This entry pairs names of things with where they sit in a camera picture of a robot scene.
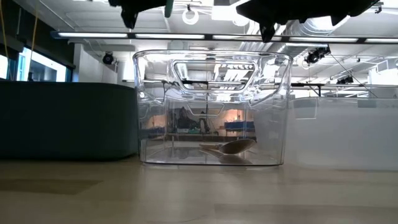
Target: plastic bin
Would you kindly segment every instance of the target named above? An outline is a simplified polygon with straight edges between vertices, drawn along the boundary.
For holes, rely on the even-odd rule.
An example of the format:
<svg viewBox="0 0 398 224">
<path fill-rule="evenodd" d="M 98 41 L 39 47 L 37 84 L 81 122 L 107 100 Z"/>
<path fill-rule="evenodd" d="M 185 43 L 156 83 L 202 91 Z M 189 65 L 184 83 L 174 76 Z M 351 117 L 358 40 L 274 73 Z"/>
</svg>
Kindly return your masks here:
<svg viewBox="0 0 398 224">
<path fill-rule="evenodd" d="M 142 162 L 283 163 L 289 56 L 150 50 L 133 61 Z"/>
</svg>

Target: ceiling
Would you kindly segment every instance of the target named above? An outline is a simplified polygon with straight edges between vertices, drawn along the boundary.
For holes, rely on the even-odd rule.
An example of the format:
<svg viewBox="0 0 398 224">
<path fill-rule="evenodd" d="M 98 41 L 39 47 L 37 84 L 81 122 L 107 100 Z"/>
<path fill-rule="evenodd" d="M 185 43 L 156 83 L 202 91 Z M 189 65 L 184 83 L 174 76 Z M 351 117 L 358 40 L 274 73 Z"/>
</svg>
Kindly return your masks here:
<svg viewBox="0 0 398 224">
<path fill-rule="evenodd" d="M 120 7 L 109 7 L 103 2 L 86 2 L 73 0 L 14 0 L 30 12 L 38 9 L 39 18 L 56 30 L 62 31 L 88 31 L 88 32 L 133 32 L 125 28 L 120 17 Z M 385 0 L 390 3 L 396 0 Z M 383 36 L 396 37 L 398 35 L 398 6 L 386 4 L 389 9 L 384 9 L 380 14 L 375 14 L 374 9 L 348 19 L 331 35 L 335 36 Z M 195 25 L 188 25 L 182 20 L 185 6 L 175 6 L 172 16 L 165 19 L 161 8 L 150 9 L 139 14 L 134 32 L 173 32 L 173 33 L 217 33 L 217 34 L 247 34 L 249 25 L 236 26 L 232 21 L 214 21 L 211 19 L 209 5 L 195 7 L 201 10 L 199 21 Z M 148 49 L 166 49 L 166 40 L 91 40 L 85 49 L 105 45 L 134 45 L 136 51 Z M 190 48 L 213 48 L 219 50 L 244 50 L 239 42 L 205 42 L 191 41 L 187 43 Z M 383 61 L 385 57 L 398 58 L 398 45 L 330 45 L 332 57 L 324 58 L 314 67 L 307 69 L 302 66 L 303 57 L 295 58 L 292 75 L 298 81 L 316 79 L 327 80 L 330 76 L 344 72 L 345 69 L 354 68 L 354 75 L 361 82 L 366 81 L 368 69 L 375 63 Z M 98 51 L 92 54 L 103 54 Z M 131 52 L 118 52 L 115 54 L 124 60 L 131 57 Z"/>
</svg>

